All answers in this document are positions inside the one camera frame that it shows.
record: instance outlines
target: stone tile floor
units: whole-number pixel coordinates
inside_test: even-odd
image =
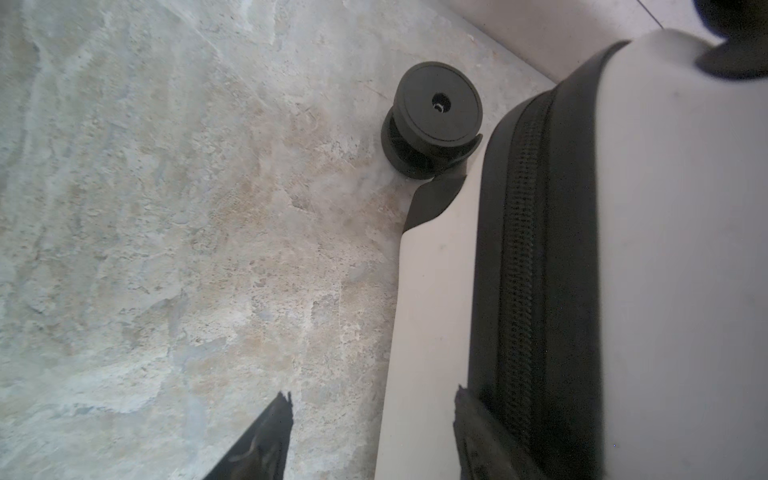
[[[201,478],[283,390],[286,478],[371,478],[426,60],[485,134],[551,86],[419,2],[1,3],[0,477]]]

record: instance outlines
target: black object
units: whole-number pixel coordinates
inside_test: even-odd
[[[624,45],[507,114],[483,164],[468,390],[555,480],[601,477],[594,125]]]
[[[466,162],[460,161],[431,182],[417,188],[402,232],[405,233],[413,227],[429,222],[443,213],[462,189],[464,179],[467,177],[466,170]]]
[[[400,173],[425,180],[472,154],[481,123],[475,86],[456,68],[427,61],[400,79],[382,125],[382,147]]]
[[[485,406],[459,386],[453,433],[467,480],[546,480],[531,456]]]
[[[704,52],[696,65],[731,80],[768,75],[768,2],[766,0],[694,0],[704,25],[724,43]]]
[[[282,480],[292,427],[290,393],[278,393],[204,480]]]

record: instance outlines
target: wheel axle hole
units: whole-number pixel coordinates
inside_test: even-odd
[[[432,96],[432,107],[441,114],[444,114],[451,109],[451,99],[446,94],[437,93]]]

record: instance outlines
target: black wheel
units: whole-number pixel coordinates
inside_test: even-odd
[[[475,86],[450,65],[428,61],[402,76],[382,125],[382,147],[397,171],[425,180],[477,148],[481,123]]]

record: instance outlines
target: black trim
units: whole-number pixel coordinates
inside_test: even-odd
[[[626,44],[595,55],[563,81],[551,109],[542,461],[552,478],[602,472],[595,108],[602,71]]]
[[[465,175],[437,177],[417,188],[413,194],[406,225],[402,228],[402,232],[405,233],[413,227],[429,222],[443,213],[456,198],[458,191],[462,189],[465,178]]]
[[[539,97],[510,112],[483,166],[468,389],[552,478],[601,476],[595,106],[603,68],[624,45],[583,64],[550,94],[551,106]],[[530,231],[517,235],[521,225]],[[512,345],[521,353],[510,364],[499,353]],[[522,396],[505,406],[515,388]],[[511,425],[510,411],[528,419]]]

